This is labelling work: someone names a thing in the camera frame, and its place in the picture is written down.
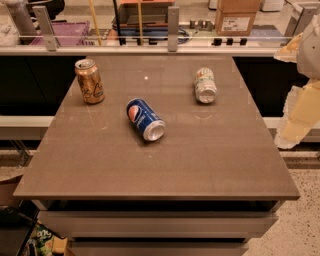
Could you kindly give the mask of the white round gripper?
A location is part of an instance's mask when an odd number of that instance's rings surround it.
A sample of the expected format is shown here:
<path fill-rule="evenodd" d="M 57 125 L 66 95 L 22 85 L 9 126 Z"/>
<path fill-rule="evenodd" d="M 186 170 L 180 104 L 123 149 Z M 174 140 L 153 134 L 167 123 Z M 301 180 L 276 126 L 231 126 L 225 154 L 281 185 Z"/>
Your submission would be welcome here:
<path fill-rule="evenodd" d="M 276 129 L 276 146 L 291 149 L 320 121 L 320 15 L 314 15 L 303 34 L 277 50 L 274 58 L 297 63 L 298 72 L 311 78 L 302 88 L 291 88 Z"/>

